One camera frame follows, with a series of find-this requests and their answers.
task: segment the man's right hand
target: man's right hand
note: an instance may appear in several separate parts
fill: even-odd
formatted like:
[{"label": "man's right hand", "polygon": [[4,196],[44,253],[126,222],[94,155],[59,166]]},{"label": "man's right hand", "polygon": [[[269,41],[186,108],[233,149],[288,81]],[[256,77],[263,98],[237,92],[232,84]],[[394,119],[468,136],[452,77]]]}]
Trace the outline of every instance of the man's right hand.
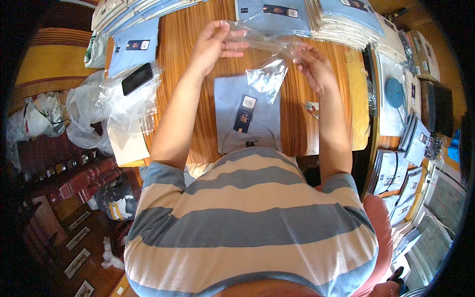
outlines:
[{"label": "man's right hand", "polygon": [[305,75],[310,87],[317,93],[338,91],[336,77],[330,60],[314,46],[299,42],[295,47],[300,58],[297,69]]}]

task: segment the barcode label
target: barcode label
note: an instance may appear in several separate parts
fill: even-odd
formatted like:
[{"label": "barcode label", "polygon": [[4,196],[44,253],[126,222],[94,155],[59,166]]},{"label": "barcode label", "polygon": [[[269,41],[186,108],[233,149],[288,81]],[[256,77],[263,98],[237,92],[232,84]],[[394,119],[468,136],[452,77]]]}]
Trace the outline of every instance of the barcode label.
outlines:
[{"label": "barcode label", "polygon": [[148,49],[149,43],[150,43],[150,41],[144,40],[144,41],[142,42],[142,45],[140,46],[140,49]]},{"label": "barcode label", "polygon": [[287,14],[289,15],[289,17],[298,19],[298,11],[296,10],[289,9],[287,10]]},{"label": "barcode label", "polygon": [[242,106],[249,109],[253,109],[255,104],[256,104],[256,100],[248,96],[244,97],[244,101],[242,102]]},{"label": "barcode label", "polygon": [[417,39],[415,37],[414,37],[414,43],[416,44],[417,51],[420,51],[419,43],[417,42]]}]

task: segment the stack of shirts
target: stack of shirts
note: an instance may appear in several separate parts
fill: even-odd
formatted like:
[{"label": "stack of shirts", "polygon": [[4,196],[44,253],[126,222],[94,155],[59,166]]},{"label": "stack of shirts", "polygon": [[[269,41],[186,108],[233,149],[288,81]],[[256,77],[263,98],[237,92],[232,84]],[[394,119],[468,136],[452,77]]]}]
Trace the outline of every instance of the stack of shirts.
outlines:
[{"label": "stack of shirts", "polygon": [[419,240],[421,233],[410,221],[402,221],[392,228],[393,254],[391,262],[405,255]]},{"label": "stack of shirts", "polygon": [[384,30],[367,0],[305,0],[312,39],[364,50],[379,43]]},{"label": "stack of shirts", "polygon": [[404,46],[401,39],[399,39],[398,29],[396,25],[388,21],[384,16],[375,12],[381,27],[384,30],[384,37],[380,39],[379,43],[375,44],[375,48],[378,52],[389,57],[391,60],[396,61],[399,64],[403,64],[407,61]]},{"label": "stack of shirts", "polygon": [[424,159],[424,153],[429,139],[429,131],[419,116],[412,113],[409,117],[409,124],[399,143],[398,150],[404,153],[404,157],[407,161],[419,167],[422,163],[422,159]]},{"label": "stack of shirts", "polygon": [[304,0],[235,0],[236,20],[265,34],[310,37]]},{"label": "stack of shirts", "polygon": [[404,152],[378,150],[374,162],[368,193],[378,195],[401,189],[408,170]]},{"label": "stack of shirts", "polygon": [[422,176],[421,167],[408,171],[401,189],[401,195],[390,214],[391,226],[401,222],[409,213],[416,198],[415,193]]},{"label": "stack of shirts", "polygon": [[190,7],[203,0],[109,0],[97,5],[91,30],[115,35],[134,24]]}]

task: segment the cardboard box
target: cardboard box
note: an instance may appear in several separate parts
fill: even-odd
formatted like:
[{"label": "cardboard box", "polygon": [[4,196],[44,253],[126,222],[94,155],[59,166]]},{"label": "cardboard box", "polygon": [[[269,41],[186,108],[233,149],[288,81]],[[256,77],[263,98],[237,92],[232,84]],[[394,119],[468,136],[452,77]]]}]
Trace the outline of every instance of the cardboard box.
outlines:
[{"label": "cardboard box", "polygon": [[417,30],[408,32],[417,76],[440,82],[439,66],[432,45]]}]

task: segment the shirt tag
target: shirt tag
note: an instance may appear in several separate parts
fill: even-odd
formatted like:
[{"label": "shirt tag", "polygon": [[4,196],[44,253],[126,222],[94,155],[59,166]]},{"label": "shirt tag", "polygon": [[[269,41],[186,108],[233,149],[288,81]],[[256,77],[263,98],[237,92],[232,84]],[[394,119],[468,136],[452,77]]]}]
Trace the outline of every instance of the shirt tag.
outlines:
[{"label": "shirt tag", "polygon": [[396,29],[394,28],[393,24],[391,24],[384,16],[380,15],[380,19],[381,19],[389,28],[391,28],[393,31],[396,31]]},{"label": "shirt tag", "polygon": [[419,140],[420,140],[423,144],[426,144],[426,142],[427,142],[427,135],[425,135],[424,133],[421,133],[420,136],[419,136]]},{"label": "shirt tag", "polygon": [[298,19],[298,10],[292,9],[292,8],[287,8],[283,6],[277,6],[277,5],[268,5],[264,4],[264,7],[262,8],[264,13],[272,13],[272,14],[278,14],[281,16],[286,16],[286,17],[291,17],[294,19]]},{"label": "shirt tag", "polygon": [[249,124],[252,120],[252,114],[254,113],[254,108],[256,107],[256,98],[250,97],[248,95],[243,95],[241,99],[241,104],[237,110],[236,118],[234,119],[233,129],[238,132],[247,133]]},{"label": "shirt tag", "polygon": [[129,40],[127,42],[127,47],[125,50],[147,50],[148,45],[150,44],[149,40]]},{"label": "shirt tag", "polygon": [[368,9],[366,9],[366,5],[360,0],[340,0],[340,2],[349,7],[357,8],[359,10],[368,12]]},{"label": "shirt tag", "polygon": [[411,88],[411,103],[412,105],[416,105],[416,86],[414,84],[411,84]]}]

